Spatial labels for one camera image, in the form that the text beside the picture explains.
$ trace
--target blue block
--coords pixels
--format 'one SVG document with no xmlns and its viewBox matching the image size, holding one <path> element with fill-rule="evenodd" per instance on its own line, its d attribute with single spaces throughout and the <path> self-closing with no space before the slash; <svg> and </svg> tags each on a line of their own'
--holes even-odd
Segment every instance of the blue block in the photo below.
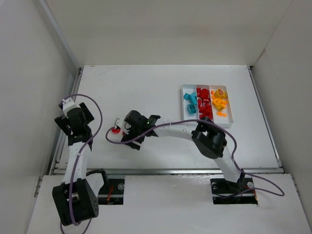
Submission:
<svg viewBox="0 0 312 234">
<path fill-rule="evenodd" d="M 190 115 L 196 113 L 196 107 L 195 107 L 194 104 L 188 104 L 187 105 L 187 110 L 188 110 Z"/>
<path fill-rule="evenodd" d="M 183 97 L 185 100 L 191 100 L 191 95 L 189 94 L 185 94 Z"/>
<path fill-rule="evenodd" d="M 191 104 L 194 104 L 196 105 L 197 104 L 197 93 L 196 92 L 193 92 L 191 95 Z"/>
</svg>

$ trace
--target white tray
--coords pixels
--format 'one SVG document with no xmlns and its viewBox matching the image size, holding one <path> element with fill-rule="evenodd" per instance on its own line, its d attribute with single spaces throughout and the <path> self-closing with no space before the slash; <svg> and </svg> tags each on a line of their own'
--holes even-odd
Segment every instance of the white tray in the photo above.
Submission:
<svg viewBox="0 0 312 234">
<path fill-rule="evenodd" d="M 212 105 L 212 110 L 213 110 L 213 122 L 221 127 L 230 127 L 233 124 L 233 116 L 231 112 L 231 104 L 229 101 L 229 93 L 226 89 L 225 86 L 223 85 L 202 85 L 202 84 L 183 84 L 182 85 L 182 112 L 183 112 L 183 119 L 199 119 L 199 111 L 198 111 L 198 104 L 196 103 L 196 113 L 190 115 L 188 110 L 187 110 L 187 105 L 190 104 L 188 100 L 185 100 L 183 98 L 184 94 L 188 93 L 191 94 L 193 92 L 196 92 L 196 88 L 200 89 L 208 89 L 209 90 L 209 96 L 211 96 L 211 91 L 216 91 L 217 89 L 222 89 L 223 91 L 227 92 L 228 97 L 227 97 L 227 105 L 224 110 L 222 110 L 222 113 L 225 113 L 227 116 L 226 117 L 221 117 L 218 116 L 216 113 L 218 110 Z"/>
</svg>

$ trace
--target wire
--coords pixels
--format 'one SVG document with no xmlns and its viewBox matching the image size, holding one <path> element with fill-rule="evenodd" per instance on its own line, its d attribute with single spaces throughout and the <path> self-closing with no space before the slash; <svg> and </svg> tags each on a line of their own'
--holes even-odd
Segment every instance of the wire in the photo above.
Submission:
<svg viewBox="0 0 312 234">
<path fill-rule="evenodd" d="M 112 141 L 112 140 L 110 140 L 110 139 L 108 138 L 108 134 L 109 134 L 109 132 L 110 132 L 111 129 L 112 129 L 112 128 L 110 128 L 110 129 L 106 132 L 105 138 L 106 138 L 106 140 L 107 140 L 108 142 L 110 142 L 110 143 L 112 143 L 112 144 L 128 144 L 128 143 L 131 143 L 131 142 L 133 142 L 133 141 L 136 141 L 137 139 L 139 139 L 139 138 L 145 136 L 146 134 L 148 134 L 149 132 L 153 131 L 153 130 L 156 129 L 156 128 L 160 128 L 160 127 L 164 127 L 164 126 L 168 126 L 168 125 L 177 125 L 177 124 L 182 124 L 182 123 L 189 123 L 189 122 L 200 122 L 200 123 L 205 123 L 205 124 L 208 124 L 208 125 L 211 125 L 211 126 L 217 128 L 217 129 L 219 129 L 219 130 L 224 131 L 224 132 L 233 140 L 233 142 L 234 142 L 234 149 L 233 149 L 232 154 L 231 154 L 231 159 L 232 159 L 232 161 L 233 161 L 235 167 L 236 167 L 241 173 L 243 173 L 243 174 L 245 174 L 245 175 L 253 176 L 253 177 L 262 179 L 262 180 L 264 180 L 264 181 L 266 181 L 266 182 L 272 184 L 273 186 L 275 186 L 275 187 L 281 192 L 281 194 L 278 194 L 278 193 L 275 193 L 275 192 L 272 192 L 272 191 L 266 190 L 266 189 L 252 188 L 252 189 L 246 189 L 246 190 L 241 191 L 241 192 L 239 192 L 239 193 L 237 193 L 237 194 L 234 194 L 234 195 L 224 196 L 224 197 L 226 197 L 226 198 L 235 197 L 235 196 L 244 194 L 244 193 L 246 193 L 246 192 L 248 192 L 248 191 L 254 191 L 254 190 L 261 190 L 261 191 L 264 191 L 264 192 L 267 192 L 267 193 L 270 193 L 270 194 L 273 194 L 273 195 L 276 195 L 276 196 L 284 196 L 284 195 L 285 195 L 284 191 L 283 191 L 277 184 L 275 184 L 274 182 L 272 182 L 272 181 L 270 181 L 270 180 L 268 180 L 268 179 L 266 179 L 266 178 L 264 178 L 264 177 L 261 177 L 261 176 L 254 175 L 254 174 L 247 173 L 247 172 L 243 171 L 243 170 L 239 167 L 239 165 L 236 163 L 236 161 L 235 161 L 235 159 L 234 159 L 234 153 L 236 152 L 236 149 L 237 149 L 237 141 L 236 141 L 236 139 L 234 138 L 234 136 L 233 136 L 231 133 L 229 133 L 227 130 L 225 130 L 224 128 L 222 128 L 222 127 L 220 127 L 220 126 L 218 126 L 218 125 L 216 125 L 216 124 L 214 124 L 214 123 L 212 123 L 212 122 L 206 121 L 206 120 L 202 120 L 202 119 L 187 119 L 187 120 L 182 120 L 182 121 L 177 121 L 177 122 L 163 123 L 163 124 L 160 124 L 160 125 L 157 125 L 157 126 L 154 126 L 154 127 L 150 128 L 150 129 L 147 130 L 146 132 L 142 133 L 141 135 L 139 135 L 139 136 L 137 136 L 137 137 L 135 137 L 135 138 L 133 138 L 133 139 L 131 139 L 131 140 L 123 141 L 123 142 Z"/>
<path fill-rule="evenodd" d="M 91 140 L 93 140 L 93 138 L 99 133 L 99 131 L 100 131 L 100 129 L 101 129 L 102 123 L 103 123 L 103 114 L 102 114 L 102 111 L 101 111 L 99 105 L 97 104 L 97 102 L 96 102 L 93 98 L 91 98 L 91 97 L 89 97 L 89 96 L 87 96 L 87 95 L 85 95 L 85 94 L 71 94 L 71 95 L 67 96 L 66 98 L 64 98 L 63 100 L 66 100 L 66 99 L 68 99 L 68 98 L 75 97 L 75 96 L 81 96 L 81 97 L 85 97 L 85 98 L 90 99 L 90 100 L 97 106 L 97 109 L 98 109 L 99 115 L 100 115 L 100 123 L 99 123 L 98 129 L 97 129 L 97 131 L 94 133 L 94 135 L 93 135 L 92 137 L 90 137 L 90 139 L 88 139 L 88 140 L 82 145 L 82 147 L 80 148 L 80 150 L 78 151 L 78 154 L 77 154 L 77 157 L 76 157 L 76 161 L 75 161 L 75 163 L 74 163 L 72 175 L 71 175 L 71 177 L 70 177 L 69 192 L 68 192 L 69 214 L 70 214 L 70 219 L 71 219 L 72 223 L 73 223 L 75 226 L 78 226 L 80 223 L 77 223 L 77 222 L 75 221 L 74 211 L 73 211 L 73 198 L 72 198 L 72 194 L 73 194 L 73 182 L 74 182 L 75 170 L 76 170 L 76 167 L 77 167 L 77 164 L 78 164 L 78 161 L 79 161 L 79 157 L 80 157 L 80 154 L 81 154 L 82 150 L 84 149 L 84 147 L 86 147 L 86 146 L 88 145 L 88 143 L 89 143 Z M 90 223 L 91 223 L 91 220 L 92 220 L 92 219 L 89 220 L 89 223 L 88 223 L 86 229 L 84 230 L 84 232 L 83 232 L 82 234 L 85 234 L 85 232 L 87 231 L 87 229 L 88 229 L 88 227 L 89 227 L 89 225 L 90 225 Z"/>
<path fill-rule="evenodd" d="M 88 225 L 87 227 L 84 229 L 83 233 L 82 234 L 85 234 L 86 231 L 88 230 L 89 226 L 90 226 L 90 223 L 91 223 L 92 219 L 89 219 L 89 222 L 88 222 Z M 59 223 L 59 227 L 60 227 L 60 231 L 62 232 L 62 234 L 66 234 L 63 230 L 63 225 L 62 225 L 62 222 Z"/>
<path fill-rule="evenodd" d="M 114 190 L 113 185 L 111 185 L 111 187 L 109 188 L 109 194 L 108 194 L 107 197 L 106 197 L 106 199 L 107 199 L 107 205 L 109 204 L 109 201 L 111 200 L 111 196 L 112 196 L 113 190 Z"/>
</svg>

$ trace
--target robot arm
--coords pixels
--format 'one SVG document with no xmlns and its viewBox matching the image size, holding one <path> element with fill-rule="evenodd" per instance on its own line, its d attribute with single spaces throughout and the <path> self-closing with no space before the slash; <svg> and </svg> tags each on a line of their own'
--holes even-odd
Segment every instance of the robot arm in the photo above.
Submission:
<svg viewBox="0 0 312 234">
<path fill-rule="evenodd" d="M 98 216 L 98 193 L 103 185 L 108 185 L 108 178 L 103 169 L 87 173 L 87 162 L 92 150 L 92 141 L 81 151 L 74 170 L 79 150 L 92 137 L 88 124 L 94 120 L 94 117 L 84 103 L 78 106 L 71 98 L 63 100 L 60 108 L 64 115 L 57 117 L 55 122 L 68 137 L 70 155 L 62 183 L 53 188 L 52 195 L 61 222 L 67 226 L 72 224 L 68 202 L 72 173 L 74 173 L 74 179 L 71 196 L 73 213 L 77 223 Z"/>
<path fill-rule="evenodd" d="M 123 141 L 133 139 L 145 131 L 163 124 L 170 123 L 168 119 L 163 119 L 160 116 L 150 116 L 146 118 L 137 111 L 131 111 L 124 121 L 118 118 L 115 125 L 125 132 L 122 138 Z M 223 172 L 226 181 L 237 183 L 241 177 L 241 172 L 236 168 L 231 154 L 228 149 L 225 133 L 212 125 L 205 123 L 182 123 L 177 125 L 167 125 L 154 129 L 149 132 L 147 137 L 178 137 L 191 140 L 195 143 L 199 151 L 208 158 L 213 159 L 220 170 Z M 136 143 L 131 142 L 126 145 L 133 149 L 140 150 L 140 145 L 144 141 L 144 137 L 136 140 Z"/>
</svg>

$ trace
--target white table surface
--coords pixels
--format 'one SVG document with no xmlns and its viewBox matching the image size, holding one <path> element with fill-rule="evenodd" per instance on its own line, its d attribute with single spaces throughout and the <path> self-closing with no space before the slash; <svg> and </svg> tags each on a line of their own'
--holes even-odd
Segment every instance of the white table surface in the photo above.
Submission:
<svg viewBox="0 0 312 234">
<path fill-rule="evenodd" d="M 94 98 L 100 105 L 104 123 L 94 139 L 88 168 L 105 169 L 217 169 L 213 160 L 200 154 L 193 142 L 173 137 L 145 138 L 141 150 L 113 145 L 105 140 L 107 129 L 117 117 L 124 119 L 130 110 L 142 115 L 182 119 L 182 84 L 225 85 L 234 123 L 228 129 L 238 142 L 235 158 L 247 168 L 277 168 L 276 157 L 245 65 L 121 65 L 85 66 L 78 93 Z M 96 106 L 83 97 L 99 125 Z M 228 138 L 228 146 L 233 142 Z M 59 168 L 66 168 L 67 142 Z"/>
<path fill-rule="evenodd" d="M 99 206 L 86 234 L 310 234 L 290 175 L 265 175 L 285 192 L 278 197 L 257 192 L 258 205 L 214 205 L 208 176 L 127 176 L 124 204 Z M 60 234 L 52 188 L 62 176 L 45 176 L 28 234 Z M 254 179 L 256 187 L 274 190 Z M 65 227 L 80 234 L 80 226 Z"/>
</svg>

